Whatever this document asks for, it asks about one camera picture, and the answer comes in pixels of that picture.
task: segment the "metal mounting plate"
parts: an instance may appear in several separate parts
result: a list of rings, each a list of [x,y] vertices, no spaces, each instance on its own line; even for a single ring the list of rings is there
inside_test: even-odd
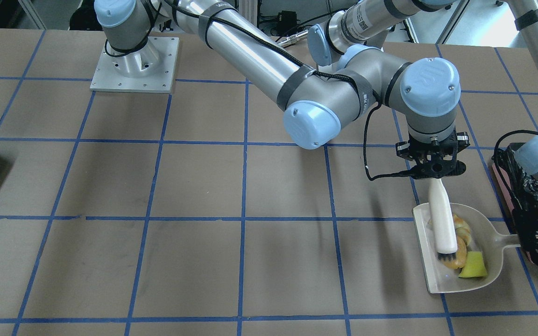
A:
[[[107,92],[171,93],[176,69],[179,38],[151,37],[150,39],[150,42],[163,57],[163,64],[160,65],[158,71],[146,77],[125,77],[115,70],[113,62],[103,50],[92,77],[92,82],[90,83],[90,90]]]

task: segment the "dustpan handle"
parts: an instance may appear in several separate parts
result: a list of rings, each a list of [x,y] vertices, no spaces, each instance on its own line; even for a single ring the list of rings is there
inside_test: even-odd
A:
[[[500,234],[499,242],[505,248],[520,247],[520,239],[517,234]]]

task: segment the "light blue joint cap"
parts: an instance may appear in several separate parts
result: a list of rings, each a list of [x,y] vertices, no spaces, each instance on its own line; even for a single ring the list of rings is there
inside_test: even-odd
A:
[[[525,143],[514,153],[516,162],[529,175],[538,173],[538,136]]]
[[[354,56],[358,55],[361,51],[365,51],[367,49],[376,49],[381,51],[381,49],[377,47],[368,47],[362,44],[351,45],[348,50],[346,50],[344,55],[340,57],[340,61],[338,62],[338,70],[342,70],[343,68],[348,66],[348,63],[350,63]]]
[[[310,51],[312,59],[320,66],[330,65],[333,60],[323,27],[319,24],[313,25],[308,30],[307,39],[308,51]]]
[[[134,11],[136,0],[95,0],[94,11],[97,21],[105,28],[124,23]]]
[[[341,131],[338,116],[310,100],[299,100],[288,106],[283,114],[283,126],[292,140],[304,149],[321,147]]]
[[[400,93],[414,112],[424,117],[440,117],[452,111],[460,100],[460,75],[448,60],[421,59],[402,74]]]
[[[420,0],[420,2],[427,5],[442,6],[452,4],[456,0]]]

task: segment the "white brush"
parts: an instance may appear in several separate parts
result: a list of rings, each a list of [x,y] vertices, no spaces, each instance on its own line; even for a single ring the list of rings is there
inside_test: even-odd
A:
[[[450,199],[441,179],[429,184],[429,211],[435,233],[435,250],[439,260],[454,260],[458,250]]]

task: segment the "dustpan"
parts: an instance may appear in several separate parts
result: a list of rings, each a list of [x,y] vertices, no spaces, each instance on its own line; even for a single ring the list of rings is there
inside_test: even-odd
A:
[[[414,224],[417,229],[425,281],[430,293],[456,293],[472,291],[489,285],[502,272],[503,251],[508,247],[520,247],[517,234],[500,234],[493,224],[478,210],[463,204],[451,203],[452,212],[465,219],[472,230],[469,250],[482,251],[487,276],[459,278],[460,270],[451,270],[437,258],[435,238],[431,223],[429,204],[423,203],[414,209]]]

